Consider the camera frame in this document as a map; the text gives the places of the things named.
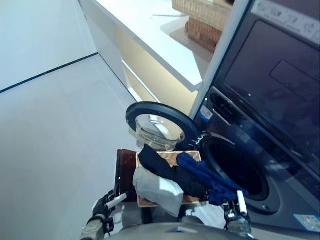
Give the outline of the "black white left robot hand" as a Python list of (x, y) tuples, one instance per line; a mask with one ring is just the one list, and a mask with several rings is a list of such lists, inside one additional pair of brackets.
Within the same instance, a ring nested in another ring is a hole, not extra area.
[(116, 196), (113, 190), (109, 191), (105, 196), (96, 201), (92, 208), (92, 217), (102, 215), (108, 218), (116, 209), (116, 206), (127, 199), (129, 193), (125, 192)]

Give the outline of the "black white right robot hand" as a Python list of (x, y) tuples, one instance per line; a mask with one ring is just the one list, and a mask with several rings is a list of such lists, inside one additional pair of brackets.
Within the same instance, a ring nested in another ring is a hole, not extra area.
[(245, 201), (245, 194), (242, 190), (236, 191), (235, 200), (224, 198), (222, 207), (226, 225), (231, 222), (239, 222), (240, 220), (244, 220), (246, 223), (251, 224)]

